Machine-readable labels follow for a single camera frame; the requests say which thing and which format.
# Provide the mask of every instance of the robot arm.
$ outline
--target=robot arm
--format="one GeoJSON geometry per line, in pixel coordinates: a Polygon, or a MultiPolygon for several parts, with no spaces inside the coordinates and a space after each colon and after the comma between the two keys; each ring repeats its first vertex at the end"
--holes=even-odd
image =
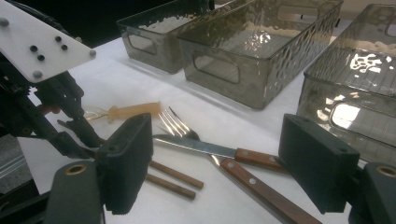
{"type": "Polygon", "coordinates": [[[13,136],[45,139],[64,156],[89,158],[89,150],[68,133],[58,133],[28,96],[36,89],[43,105],[55,105],[72,119],[67,124],[82,143],[101,146],[99,136],[83,117],[84,92],[67,72],[94,59],[94,50],[9,2],[0,1],[0,14],[0,122],[13,136]]]}

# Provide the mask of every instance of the black background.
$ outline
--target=black background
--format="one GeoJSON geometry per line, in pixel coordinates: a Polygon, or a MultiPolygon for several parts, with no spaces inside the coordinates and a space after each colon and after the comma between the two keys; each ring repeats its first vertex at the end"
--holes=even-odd
{"type": "Polygon", "coordinates": [[[97,47],[120,37],[116,21],[171,0],[14,0],[57,20],[73,37],[97,47]]]}

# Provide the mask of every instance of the knife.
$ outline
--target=knife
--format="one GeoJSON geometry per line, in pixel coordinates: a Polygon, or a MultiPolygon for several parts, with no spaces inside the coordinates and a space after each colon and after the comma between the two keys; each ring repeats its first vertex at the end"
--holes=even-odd
{"type": "Polygon", "coordinates": [[[173,136],[170,134],[154,134],[153,138],[165,144],[204,152],[205,154],[221,156],[223,158],[230,158],[242,163],[287,173],[287,171],[279,163],[277,163],[277,156],[240,147],[238,149],[222,147],[190,138],[173,136]]]}
{"type": "Polygon", "coordinates": [[[230,175],[240,185],[246,188],[253,196],[255,196],[260,202],[264,203],[274,213],[281,217],[281,220],[286,223],[295,224],[319,224],[321,223],[316,218],[305,212],[304,209],[291,202],[289,199],[278,193],[276,190],[269,187],[267,184],[262,182],[259,178],[251,174],[245,168],[236,162],[233,158],[242,161],[248,161],[248,163],[254,163],[261,167],[269,167],[277,169],[279,171],[286,172],[276,161],[275,157],[251,150],[247,150],[247,154],[244,153],[246,149],[232,149],[228,147],[221,147],[190,138],[182,138],[169,134],[155,134],[153,138],[157,141],[164,142],[173,146],[184,147],[190,150],[204,152],[208,154],[214,161],[214,163],[225,173],[230,175]],[[254,158],[258,155],[259,158],[265,158],[265,162],[259,161],[254,158]]]}

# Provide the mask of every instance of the clear plastic bin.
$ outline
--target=clear plastic bin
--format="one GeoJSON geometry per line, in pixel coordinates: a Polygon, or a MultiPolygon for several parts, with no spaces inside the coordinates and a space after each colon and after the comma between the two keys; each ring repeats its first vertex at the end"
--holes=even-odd
{"type": "Polygon", "coordinates": [[[186,79],[264,109],[329,45],[342,3],[256,0],[183,32],[186,79]]]}
{"type": "Polygon", "coordinates": [[[174,74],[183,68],[177,35],[246,2],[210,11],[208,0],[176,0],[117,21],[117,25],[130,58],[174,74]]]}
{"type": "Polygon", "coordinates": [[[396,6],[370,5],[304,72],[297,115],[396,164],[396,6]]]}

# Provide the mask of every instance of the white mounting plate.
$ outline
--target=white mounting plate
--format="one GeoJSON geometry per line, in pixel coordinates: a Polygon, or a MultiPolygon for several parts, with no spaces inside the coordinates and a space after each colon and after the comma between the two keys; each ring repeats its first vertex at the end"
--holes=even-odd
{"type": "Polygon", "coordinates": [[[95,56],[93,49],[4,0],[0,0],[0,51],[32,83],[57,76],[95,56]],[[43,61],[38,60],[40,55],[45,57],[43,61]]]}

